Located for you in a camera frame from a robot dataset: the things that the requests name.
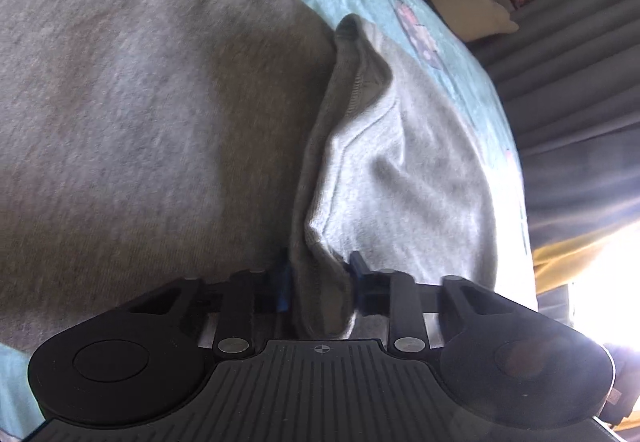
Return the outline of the yellow fabric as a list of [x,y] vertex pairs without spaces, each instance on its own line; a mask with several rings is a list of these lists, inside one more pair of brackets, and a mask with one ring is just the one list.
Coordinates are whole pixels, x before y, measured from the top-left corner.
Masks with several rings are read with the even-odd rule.
[[588,268],[616,233],[639,222],[614,224],[596,232],[562,240],[533,251],[536,295],[567,285]]

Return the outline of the cream upholstered chair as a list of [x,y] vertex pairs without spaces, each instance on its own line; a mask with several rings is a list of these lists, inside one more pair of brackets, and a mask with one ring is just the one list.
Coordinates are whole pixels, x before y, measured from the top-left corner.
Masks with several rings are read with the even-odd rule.
[[520,26],[495,0],[430,0],[450,30],[469,43],[495,35],[512,35]]

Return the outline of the grey pleated curtain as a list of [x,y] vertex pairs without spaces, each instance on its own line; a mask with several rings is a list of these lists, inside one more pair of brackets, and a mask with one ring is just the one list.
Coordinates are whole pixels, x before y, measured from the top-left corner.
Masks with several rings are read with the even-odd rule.
[[530,241],[639,217],[639,0],[534,0],[472,50],[523,171]]

